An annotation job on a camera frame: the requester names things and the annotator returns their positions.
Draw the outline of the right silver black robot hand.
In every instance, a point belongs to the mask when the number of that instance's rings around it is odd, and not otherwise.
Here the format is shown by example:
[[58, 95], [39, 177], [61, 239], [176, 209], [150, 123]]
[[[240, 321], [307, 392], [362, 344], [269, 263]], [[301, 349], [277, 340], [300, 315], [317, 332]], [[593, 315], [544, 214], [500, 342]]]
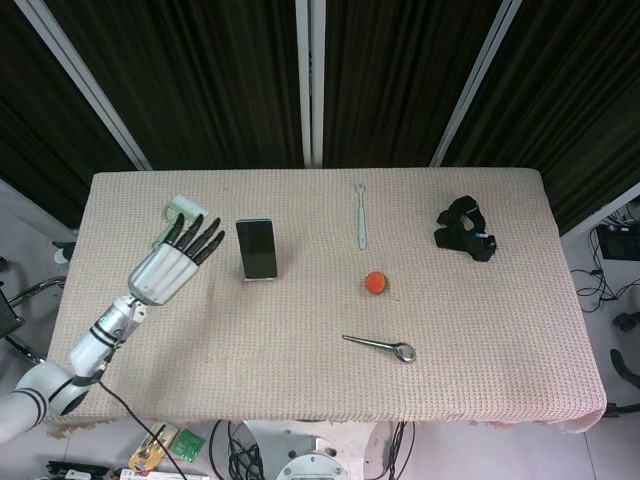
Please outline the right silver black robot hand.
[[635, 388], [640, 388], [640, 375], [634, 373], [625, 363], [624, 358], [621, 352], [617, 349], [610, 350], [610, 358], [614, 370], [617, 374], [626, 382], [634, 386]]

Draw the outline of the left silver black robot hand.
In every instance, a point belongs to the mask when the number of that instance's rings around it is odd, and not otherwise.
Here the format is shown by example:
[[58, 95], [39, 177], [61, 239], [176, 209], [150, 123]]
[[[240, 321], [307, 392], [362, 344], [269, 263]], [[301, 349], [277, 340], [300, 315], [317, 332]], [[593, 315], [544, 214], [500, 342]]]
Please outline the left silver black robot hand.
[[202, 229], [202, 214], [188, 228], [185, 222], [185, 215], [179, 213], [162, 240], [129, 276], [129, 292], [141, 303], [165, 305], [224, 240], [225, 231], [219, 229], [220, 218], [215, 218], [205, 229]]

